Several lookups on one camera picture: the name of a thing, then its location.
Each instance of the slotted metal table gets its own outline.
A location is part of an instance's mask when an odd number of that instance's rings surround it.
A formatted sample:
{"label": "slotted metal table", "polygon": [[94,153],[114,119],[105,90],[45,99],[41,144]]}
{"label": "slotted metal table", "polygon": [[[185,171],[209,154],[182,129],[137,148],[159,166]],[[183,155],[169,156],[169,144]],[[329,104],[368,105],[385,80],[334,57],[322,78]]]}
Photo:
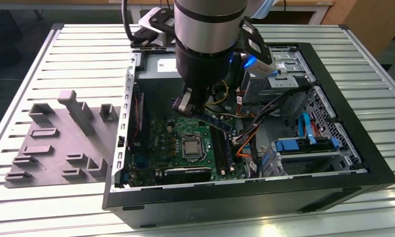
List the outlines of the slotted metal table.
{"label": "slotted metal table", "polygon": [[[268,42],[310,42],[395,172],[395,82],[350,30],[338,26],[260,25]],[[122,25],[65,25],[51,31],[0,123],[0,235],[74,236],[395,236],[395,185],[328,211],[134,231],[102,210],[105,183],[4,187],[34,103],[74,89],[90,107],[122,104],[130,42]]]}

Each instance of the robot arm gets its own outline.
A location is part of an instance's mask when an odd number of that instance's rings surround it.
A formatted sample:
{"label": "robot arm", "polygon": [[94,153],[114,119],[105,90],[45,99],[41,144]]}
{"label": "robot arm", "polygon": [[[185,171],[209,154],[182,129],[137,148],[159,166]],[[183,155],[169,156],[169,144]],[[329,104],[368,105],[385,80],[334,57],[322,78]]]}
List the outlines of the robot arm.
{"label": "robot arm", "polygon": [[[249,2],[272,6],[274,0]],[[245,14],[254,15],[257,10],[260,7],[250,8],[248,0],[175,0],[174,14],[171,9],[157,8],[141,20],[145,30],[158,32],[153,41],[161,46],[171,37],[177,39],[177,66],[185,87],[174,109],[186,116],[203,112],[211,88],[226,78],[236,52],[242,54],[245,69],[256,75],[264,77],[276,70],[264,38],[244,20]]]}

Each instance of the green circuit board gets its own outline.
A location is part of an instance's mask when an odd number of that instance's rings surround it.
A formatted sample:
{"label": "green circuit board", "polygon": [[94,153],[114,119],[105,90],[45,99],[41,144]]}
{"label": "green circuit board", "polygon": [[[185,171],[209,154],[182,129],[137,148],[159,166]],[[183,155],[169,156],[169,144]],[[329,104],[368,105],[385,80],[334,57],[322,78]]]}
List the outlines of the green circuit board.
{"label": "green circuit board", "polygon": [[[182,138],[194,136],[201,138],[203,158],[195,162],[185,159]],[[177,118],[169,120],[153,120],[150,122],[149,143],[149,169],[177,168],[189,166],[205,166],[213,170],[211,180],[231,180],[245,177],[245,165],[236,163],[234,171],[221,174],[217,170],[217,159],[213,149],[211,127],[197,118]]]}

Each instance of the cable connector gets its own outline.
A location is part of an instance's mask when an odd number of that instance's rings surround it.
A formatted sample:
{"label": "cable connector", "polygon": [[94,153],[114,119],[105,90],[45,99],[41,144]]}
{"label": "cable connector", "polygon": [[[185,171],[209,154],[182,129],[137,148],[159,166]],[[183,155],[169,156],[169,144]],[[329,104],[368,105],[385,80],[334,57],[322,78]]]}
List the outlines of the cable connector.
{"label": "cable connector", "polygon": [[142,47],[146,47],[154,40],[158,39],[158,32],[143,27],[135,32],[135,41],[134,44],[141,44]]}

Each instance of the motherboard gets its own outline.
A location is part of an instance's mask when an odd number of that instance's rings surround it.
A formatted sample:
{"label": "motherboard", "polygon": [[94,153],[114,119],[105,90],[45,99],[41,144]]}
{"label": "motherboard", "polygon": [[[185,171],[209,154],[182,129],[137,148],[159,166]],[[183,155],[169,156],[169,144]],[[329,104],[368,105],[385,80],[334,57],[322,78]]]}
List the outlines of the motherboard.
{"label": "motherboard", "polygon": [[246,178],[231,136],[197,118],[150,121],[149,149],[135,154],[135,186]]}

